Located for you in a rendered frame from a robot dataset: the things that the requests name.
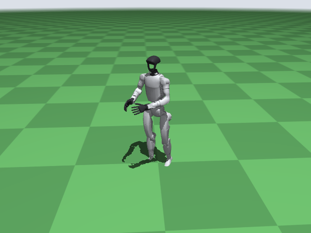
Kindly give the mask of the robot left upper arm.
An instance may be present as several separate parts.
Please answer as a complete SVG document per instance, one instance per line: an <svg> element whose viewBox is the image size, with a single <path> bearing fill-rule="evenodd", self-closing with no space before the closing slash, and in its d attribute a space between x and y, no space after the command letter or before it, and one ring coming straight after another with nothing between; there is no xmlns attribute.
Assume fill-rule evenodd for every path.
<svg viewBox="0 0 311 233"><path fill-rule="evenodd" d="M168 98L170 100L170 90L169 90L170 80L165 77L160 77L160 84L162 85L163 94L165 96L162 99Z"/></svg>

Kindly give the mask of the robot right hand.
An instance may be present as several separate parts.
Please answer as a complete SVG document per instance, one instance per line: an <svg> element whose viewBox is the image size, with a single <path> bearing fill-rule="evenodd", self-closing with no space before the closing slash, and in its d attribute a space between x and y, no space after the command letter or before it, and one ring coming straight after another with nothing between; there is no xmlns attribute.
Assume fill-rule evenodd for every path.
<svg viewBox="0 0 311 233"><path fill-rule="evenodd" d="M129 106L129 105L132 105L133 104L133 100L134 100L134 98L131 98L131 99L129 99L129 100L127 100L127 102L125 103L125 105L124 105L124 110L127 112L127 107Z"/></svg>

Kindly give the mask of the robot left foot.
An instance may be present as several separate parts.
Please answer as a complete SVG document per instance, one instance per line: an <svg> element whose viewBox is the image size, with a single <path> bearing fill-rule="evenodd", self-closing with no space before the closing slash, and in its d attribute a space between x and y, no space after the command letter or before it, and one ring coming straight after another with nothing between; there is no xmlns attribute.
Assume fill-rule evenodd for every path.
<svg viewBox="0 0 311 233"><path fill-rule="evenodd" d="M173 159L172 157L171 157L171 159L168 158L168 159L166 160L166 162L165 162L165 166L169 166L170 163L171 163L171 161L172 161L172 159Z"/></svg>

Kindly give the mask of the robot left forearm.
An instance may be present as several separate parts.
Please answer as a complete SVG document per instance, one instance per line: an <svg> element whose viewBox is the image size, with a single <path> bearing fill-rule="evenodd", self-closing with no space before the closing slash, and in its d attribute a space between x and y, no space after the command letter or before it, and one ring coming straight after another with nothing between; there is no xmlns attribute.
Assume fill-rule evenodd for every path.
<svg viewBox="0 0 311 233"><path fill-rule="evenodd" d="M148 104L147 106L148 106L148 109L157 108L157 107L162 107L162 106L166 105L168 102L169 102L169 99L164 98L162 100L152 102L152 103Z"/></svg>

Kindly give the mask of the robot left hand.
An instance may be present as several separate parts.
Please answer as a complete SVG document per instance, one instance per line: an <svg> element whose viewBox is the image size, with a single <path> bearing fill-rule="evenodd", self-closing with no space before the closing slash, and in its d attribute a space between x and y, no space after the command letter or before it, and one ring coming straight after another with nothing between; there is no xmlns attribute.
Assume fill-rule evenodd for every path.
<svg viewBox="0 0 311 233"><path fill-rule="evenodd" d="M149 103L148 103L149 104ZM138 112L138 113L136 113L136 114L134 114L134 115L137 115L137 114L140 114L140 113L142 113L142 112L144 112L145 110L147 111L147 110L150 110L150 109L148 109L148 104L145 104L145 105L143 105L143 104L140 104L140 103L135 103L135 105L139 105L139 106L135 106L135 107L132 107L132 108L137 108L137 109L133 109L132 111L134 111L134 110L137 110L137 111L134 111L133 113L136 113L136 112ZM138 110L139 109L139 110ZM139 112L140 111L140 112Z"/></svg>

